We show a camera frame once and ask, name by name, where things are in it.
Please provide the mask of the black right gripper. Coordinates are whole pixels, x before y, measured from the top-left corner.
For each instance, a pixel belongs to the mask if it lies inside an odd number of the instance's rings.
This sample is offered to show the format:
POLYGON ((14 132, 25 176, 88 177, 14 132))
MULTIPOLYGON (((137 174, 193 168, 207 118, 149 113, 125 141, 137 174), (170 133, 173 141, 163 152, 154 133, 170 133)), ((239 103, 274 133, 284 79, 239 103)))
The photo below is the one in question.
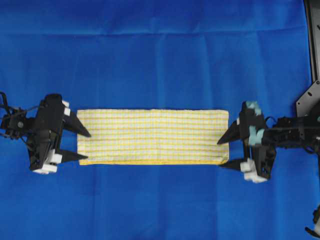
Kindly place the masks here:
POLYGON ((242 140, 244 158, 228 160, 219 164, 220 168, 242 172, 246 181, 263 183, 271 178, 271 172, 276 158, 274 146, 263 143, 267 125, 264 115, 256 101, 244 101, 239 117, 223 136, 218 145, 242 140))

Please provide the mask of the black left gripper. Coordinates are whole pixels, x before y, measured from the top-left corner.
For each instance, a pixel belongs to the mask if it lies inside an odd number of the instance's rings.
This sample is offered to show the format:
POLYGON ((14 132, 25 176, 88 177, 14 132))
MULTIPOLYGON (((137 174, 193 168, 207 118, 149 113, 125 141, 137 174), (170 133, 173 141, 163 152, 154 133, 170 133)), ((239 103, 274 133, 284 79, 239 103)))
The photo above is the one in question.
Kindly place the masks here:
POLYGON ((70 112, 69 103, 57 93, 48 94, 40 102, 33 125, 32 135, 27 142, 29 150, 29 169, 37 174, 56 173, 58 165, 66 162, 85 160, 86 155, 60 148, 63 130, 84 137, 91 137, 74 112, 70 112))

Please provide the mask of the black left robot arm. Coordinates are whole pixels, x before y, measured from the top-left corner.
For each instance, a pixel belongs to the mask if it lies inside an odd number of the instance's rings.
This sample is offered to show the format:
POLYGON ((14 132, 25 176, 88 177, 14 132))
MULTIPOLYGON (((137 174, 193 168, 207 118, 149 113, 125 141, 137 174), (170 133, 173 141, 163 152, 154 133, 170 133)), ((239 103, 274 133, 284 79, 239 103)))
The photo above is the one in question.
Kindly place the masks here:
POLYGON ((71 161, 86 160, 88 157, 60 148, 63 131, 91 137, 89 131, 71 111, 69 102, 61 94, 48 94, 35 106, 37 113, 27 117, 28 110, 8 105, 7 96, 1 92, 5 110, 1 118, 1 136, 6 139, 21 139, 27 147, 29 170, 42 175, 56 173, 58 165, 71 161))

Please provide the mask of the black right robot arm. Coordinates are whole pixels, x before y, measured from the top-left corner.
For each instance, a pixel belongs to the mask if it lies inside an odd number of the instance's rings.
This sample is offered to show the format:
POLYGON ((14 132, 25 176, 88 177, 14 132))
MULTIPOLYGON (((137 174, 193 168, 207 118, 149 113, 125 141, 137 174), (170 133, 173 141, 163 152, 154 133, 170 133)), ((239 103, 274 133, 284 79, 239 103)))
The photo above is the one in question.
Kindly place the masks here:
POLYGON ((217 144, 240 140, 243 157, 228 160, 222 168, 243 173, 246 181, 263 183, 270 180, 277 148, 304 149, 320 154, 320 105, 316 104, 303 116, 281 117, 272 127, 256 101, 244 101, 238 118, 230 125, 217 144))

